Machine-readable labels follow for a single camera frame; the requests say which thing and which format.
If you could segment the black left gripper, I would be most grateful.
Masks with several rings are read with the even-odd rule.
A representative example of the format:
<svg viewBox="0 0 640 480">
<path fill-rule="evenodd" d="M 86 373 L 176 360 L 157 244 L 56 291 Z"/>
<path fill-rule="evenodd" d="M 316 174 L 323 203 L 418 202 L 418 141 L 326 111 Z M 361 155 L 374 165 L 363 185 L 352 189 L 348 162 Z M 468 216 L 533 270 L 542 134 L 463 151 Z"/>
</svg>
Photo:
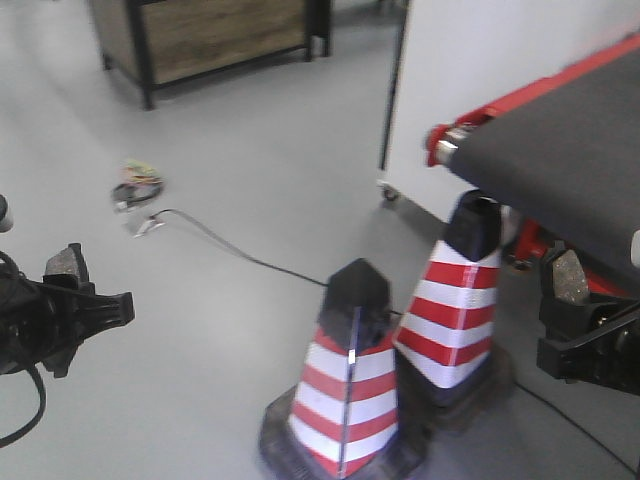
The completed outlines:
<svg viewBox="0 0 640 480">
<path fill-rule="evenodd" d="M 1 373 L 40 363 L 54 378 L 64 378 L 84 341 L 135 318 L 131 292 L 95 293 L 93 282 L 74 290 L 22 280 L 1 311 Z"/>
</svg>

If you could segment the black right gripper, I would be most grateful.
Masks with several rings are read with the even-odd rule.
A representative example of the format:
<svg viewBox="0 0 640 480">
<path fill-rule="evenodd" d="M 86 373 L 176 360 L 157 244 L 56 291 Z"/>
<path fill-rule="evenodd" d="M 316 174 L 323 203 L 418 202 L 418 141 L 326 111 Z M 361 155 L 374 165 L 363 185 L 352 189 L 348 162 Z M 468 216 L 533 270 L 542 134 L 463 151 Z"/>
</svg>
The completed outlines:
<svg viewBox="0 0 640 480">
<path fill-rule="evenodd" d="M 627 310 L 634 314 L 634 320 L 625 326 L 592 342 L 580 337 L 607 326 Z M 592 293 L 585 303 L 574 304 L 543 297 L 539 319 L 546 337 L 537 341 L 536 365 L 540 370 L 557 380 L 639 394 L 638 300 Z"/>
</svg>

